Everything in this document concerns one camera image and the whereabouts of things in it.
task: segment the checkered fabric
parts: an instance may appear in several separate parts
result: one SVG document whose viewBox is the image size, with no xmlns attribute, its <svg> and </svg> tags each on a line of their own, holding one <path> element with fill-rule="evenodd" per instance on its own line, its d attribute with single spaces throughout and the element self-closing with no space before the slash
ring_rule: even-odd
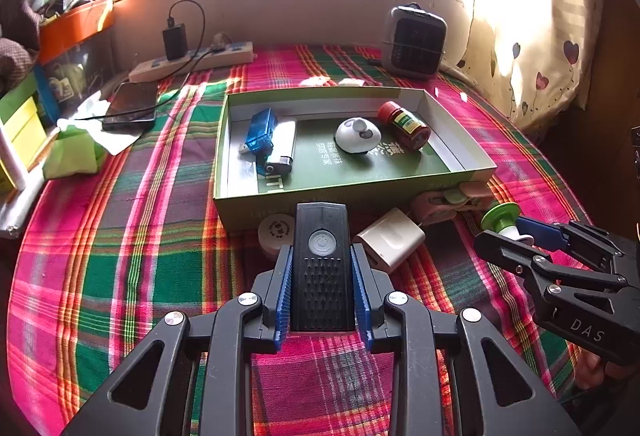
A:
<svg viewBox="0 0 640 436">
<path fill-rule="evenodd" d="M 313 76 L 326 77 L 326 85 L 351 77 L 425 88 L 498 165 L 490 187 L 499 201 L 517 201 L 543 221 L 588 221 L 553 167 L 489 104 L 448 78 L 392 77 L 367 63 L 379 56 L 369 48 L 292 46 L 258 50 L 252 64 L 194 73 L 155 128 L 98 175 L 47 183 L 18 258 L 7 334 L 15 401 L 41 434 L 60 434 L 167 311 L 216 310 L 272 267 L 256 231 L 227 235 L 213 204 L 225 91 L 298 86 Z M 350 210 L 350 220 L 354 232 L 372 217 Z M 430 226 L 424 244 L 392 275 L 394 286 L 436 310 L 478 308 L 551 393 L 562 394 L 577 350 L 536 327 L 517 278 L 476 257 L 477 232 L 470 215 Z M 291 336 L 279 355 L 254 357 L 255 433 L 386 434 L 391 388 L 392 357 L 369 355 L 356 335 Z M 197 418 L 194 412 L 194 434 Z"/>
</svg>

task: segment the black charger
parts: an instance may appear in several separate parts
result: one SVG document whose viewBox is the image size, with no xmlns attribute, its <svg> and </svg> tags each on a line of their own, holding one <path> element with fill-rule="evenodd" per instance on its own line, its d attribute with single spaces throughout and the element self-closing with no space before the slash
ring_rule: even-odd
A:
<svg viewBox="0 0 640 436">
<path fill-rule="evenodd" d="M 166 20 L 167 29 L 162 32 L 164 54 L 167 60 L 177 60 L 187 54 L 187 31 L 184 24 L 175 25 L 174 18 Z"/>
</svg>

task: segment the power strip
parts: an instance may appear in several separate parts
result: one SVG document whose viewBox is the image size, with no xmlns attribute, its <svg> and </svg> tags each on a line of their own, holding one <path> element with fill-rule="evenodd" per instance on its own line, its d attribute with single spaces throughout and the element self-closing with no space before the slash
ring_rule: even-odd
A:
<svg viewBox="0 0 640 436">
<path fill-rule="evenodd" d="M 176 74 L 184 74 L 191 70 L 191 66 L 196 62 L 198 56 L 188 64 L 186 64 Z M 182 58 L 176 60 L 167 60 L 166 56 L 155 58 L 142 64 L 138 64 L 130 73 L 129 80 L 131 82 L 155 82 L 161 80 L 174 70 L 184 64 L 188 58 L 193 56 L 195 51 L 187 51 Z M 237 42 L 228 44 L 223 51 L 217 53 L 209 53 L 198 64 L 198 70 L 213 69 L 214 67 L 237 66 L 238 64 L 248 64 L 254 61 L 254 44 L 252 42 Z"/>
</svg>

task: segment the green crumpled wrapper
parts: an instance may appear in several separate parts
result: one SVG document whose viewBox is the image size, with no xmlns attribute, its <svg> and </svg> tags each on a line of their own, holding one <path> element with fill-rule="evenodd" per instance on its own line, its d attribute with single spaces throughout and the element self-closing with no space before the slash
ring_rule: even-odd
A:
<svg viewBox="0 0 640 436">
<path fill-rule="evenodd" d="M 58 133 L 42 172 L 45 180 L 73 174 L 96 174 L 107 155 L 107 149 L 97 144 L 86 130 L 69 125 Z"/>
</svg>

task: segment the heart-patterned curtain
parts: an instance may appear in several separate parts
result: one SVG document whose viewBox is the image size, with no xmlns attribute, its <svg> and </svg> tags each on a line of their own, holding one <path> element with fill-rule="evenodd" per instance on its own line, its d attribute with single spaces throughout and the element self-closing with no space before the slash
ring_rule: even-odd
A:
<svg viewBox="0 0 640 436">
<path fill-rule="evenodd" d="M 473 12 L 457 68 L 534 141 L 586 104 L 602 0 L 474 0 Z"/>
</svg>

